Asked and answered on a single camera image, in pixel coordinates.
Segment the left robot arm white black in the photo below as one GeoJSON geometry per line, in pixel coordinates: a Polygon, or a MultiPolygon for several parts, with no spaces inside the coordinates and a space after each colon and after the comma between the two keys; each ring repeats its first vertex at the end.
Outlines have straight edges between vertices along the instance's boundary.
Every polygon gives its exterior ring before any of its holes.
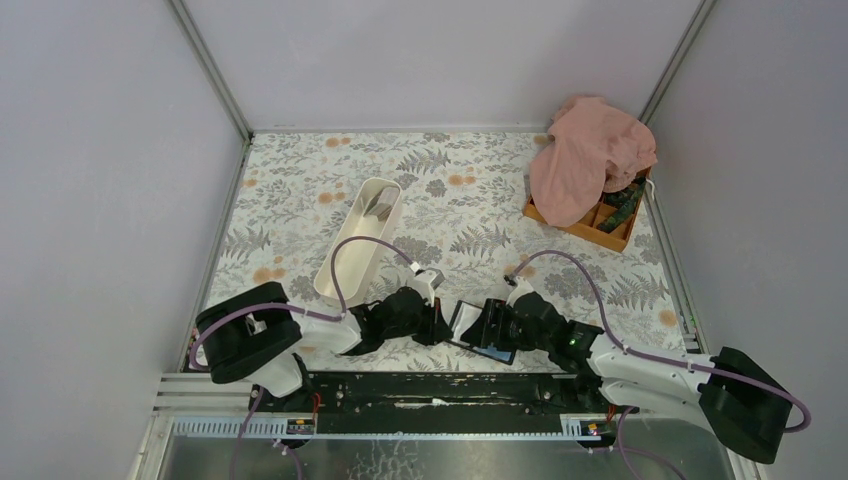
{"type": "Polygon", "coordinates": [[[349,308],[350,322],[290,304],[283,286],[267,282],[202,311],[189,353],[192,368],[215,384],[248,380],[282,398],[301,389],[306,367],[299,348],[336,355],[375,352],[390,339],[431,346],[451,338],[439,299],[404,286],[383,300],[349,308]]]}

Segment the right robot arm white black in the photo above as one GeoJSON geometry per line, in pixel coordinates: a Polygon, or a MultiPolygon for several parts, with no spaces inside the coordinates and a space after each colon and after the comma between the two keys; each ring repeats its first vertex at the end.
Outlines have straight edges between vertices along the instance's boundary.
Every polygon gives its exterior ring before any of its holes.
{"type": "Polygon", "coordinates": [[[749,460],[776,460],[792,404],[783,386],[737,349],[709,356],[615,344],[603,328],[566,319],[536,292],[512,303],[461,302],[450,328],[457,341],[483,350],[544,351],[611,404],[684,420],[749,460]]]}

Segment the cream plastic oblong tray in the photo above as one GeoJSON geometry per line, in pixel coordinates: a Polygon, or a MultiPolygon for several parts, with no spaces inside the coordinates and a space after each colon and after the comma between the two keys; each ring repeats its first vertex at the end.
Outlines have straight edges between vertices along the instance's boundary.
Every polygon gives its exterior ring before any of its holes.
{"type": "Polygon", "coordinates": [[[313,287],[321,299],[332,307],[345,304],[354,306],[363,302],[385,248],[373,240],[389,241],[393,238],[396,225],[402,214],[402,188],[391,180],[370,178],[360,187],[337,236],[314,277],[313,287]],[[384,187],[395,186],[401,190],[400,197],[385,221],[364,217],[369,201],[384,187]]]}

